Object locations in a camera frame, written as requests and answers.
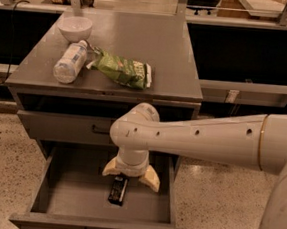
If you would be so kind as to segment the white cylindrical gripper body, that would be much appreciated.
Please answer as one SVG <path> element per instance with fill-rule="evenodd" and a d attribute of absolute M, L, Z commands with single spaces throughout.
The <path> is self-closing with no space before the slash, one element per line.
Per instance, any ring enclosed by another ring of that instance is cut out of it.
<path fill-rule="evenodd" d="M 142 176 L 149 166 L 149 152 L 120 148 L 115 159 L 116 169 L 129 177 Z"/>

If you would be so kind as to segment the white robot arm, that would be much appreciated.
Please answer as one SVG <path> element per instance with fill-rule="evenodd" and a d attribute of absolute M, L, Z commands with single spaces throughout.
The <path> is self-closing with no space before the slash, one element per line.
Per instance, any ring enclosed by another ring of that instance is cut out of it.
<path fill-rule="evenodd" d="M 259 229 L 287 229 L 287 115 L 162 122 L 141 103 L 111 125 L 110 139 L 118 153 L 102 173 L 138 177 L 153 191 L 160 180 L 148 162 L 152 151 L 277 174 Z"/>

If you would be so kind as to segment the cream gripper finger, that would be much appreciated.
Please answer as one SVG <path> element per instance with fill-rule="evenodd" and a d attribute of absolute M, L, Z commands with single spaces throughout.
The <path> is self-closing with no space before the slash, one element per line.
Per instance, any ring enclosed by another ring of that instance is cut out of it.
<path fill-rule="evenodd" d="M 146 172 L 142 176 L 139 176 L 139 181 L 150 187 L 154 192 L 159 191 L 159 185 L 161 184 L 156 173 L 157 172 L 154 170 L 153 166 L 149 165 Z"/>
<path fill-rule="evenodd" d="M 103 176 L 108 175 L 119 175 L 120 170 L 117 169 L 116 166 L 116 158 L 111 159 L 108 164 L 106 164 L 104 170 L 102 171 Z"/>

